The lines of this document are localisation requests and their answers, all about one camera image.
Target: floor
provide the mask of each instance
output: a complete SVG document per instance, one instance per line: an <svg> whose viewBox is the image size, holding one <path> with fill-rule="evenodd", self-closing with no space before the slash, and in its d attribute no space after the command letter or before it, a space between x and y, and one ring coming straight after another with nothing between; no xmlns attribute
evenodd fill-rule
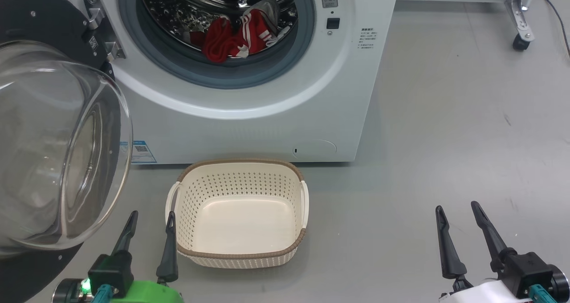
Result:
<svg viewBox="0 0 570 303"><path fill-rule="evenodd" d="M570 3L552 1L570 26ZM472 200L508 246L570 272L570 59L543 0L528 19L537 40L517 53L500 4L398 2L356 161L301 167L311 214L293 260L219 270L179 258L171 286L187 303L435 302L452 290L440 275L437 205L468 280L493 277ZM181 169L134 167L105 226L31 302L84 277L134 209L132 271L155 279L165 195Z"/></svg>

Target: caster wheel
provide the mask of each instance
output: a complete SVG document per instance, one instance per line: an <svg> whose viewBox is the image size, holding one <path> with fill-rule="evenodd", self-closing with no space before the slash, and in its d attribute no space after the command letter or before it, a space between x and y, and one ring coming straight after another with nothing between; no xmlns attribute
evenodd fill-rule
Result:
<svg viewBox="0 0 570 303"><path fill-rule="evenodd" d="M524 51L529 47L530 44L530 41L523 40L523 38L521 38L521 35L517 34L515 41L513 41L513 49L517 51Z"/></svg>

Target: power cord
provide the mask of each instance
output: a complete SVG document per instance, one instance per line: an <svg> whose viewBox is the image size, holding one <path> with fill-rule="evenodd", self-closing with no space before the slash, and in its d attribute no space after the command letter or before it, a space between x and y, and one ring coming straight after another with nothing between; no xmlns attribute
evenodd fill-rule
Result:
<svg viewBox="0 0 570 303"><path fill-rule="evenodd" d="M552 4L552 2L550 2L550 0L544 0L546 1L550 7L552 7L552 9L554 10L554 13L556 13L556 16L558 17L558 20L560 21L560 26L562 27L562 35L564 36L564 44L566 45L566 50L568 51L568 57L570 57L570 45L568 45L568 37L566 37L566 30L564 29L564 22L562 22L562 18L560 17L560 14L558 14L558 10L556 10L556 8L554 7L554 4Z"/></svg>

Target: basket handle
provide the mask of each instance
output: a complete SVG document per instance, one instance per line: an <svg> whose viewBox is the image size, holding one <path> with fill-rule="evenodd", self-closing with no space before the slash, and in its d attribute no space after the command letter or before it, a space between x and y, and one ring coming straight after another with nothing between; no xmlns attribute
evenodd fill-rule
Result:
<svg viewBox="0 0 570 303"><path fill-rule="evenodd" d="M307 183L301 181L301 211L303 212L303 228L307 228L309 222L309 189Z"/></svg>
<svg viewBox="0 0 570 303"><path fill-rule="evenodd" d="M175 192L179 189L180 185L182 185L182 183L177 181L174 185L172 185L170 191L168 192L167 204L166 204L166 207L164 209L165 222L167 224L168 224L168 215L171 213L171 210L172 210L171 208L172 208L173 198L175 196Z"/></svg>

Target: basket bottom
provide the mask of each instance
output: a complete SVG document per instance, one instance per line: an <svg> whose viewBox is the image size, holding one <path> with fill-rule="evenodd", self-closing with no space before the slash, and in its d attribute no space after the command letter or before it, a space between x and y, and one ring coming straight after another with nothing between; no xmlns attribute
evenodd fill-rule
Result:
<svg viewBox="0 0 570 303"><path fill-rule="evenodd" d="M285 250L296 239L295 210L282 197L224 196L202 204L196 217L193 250L259 254Z"/></svg>

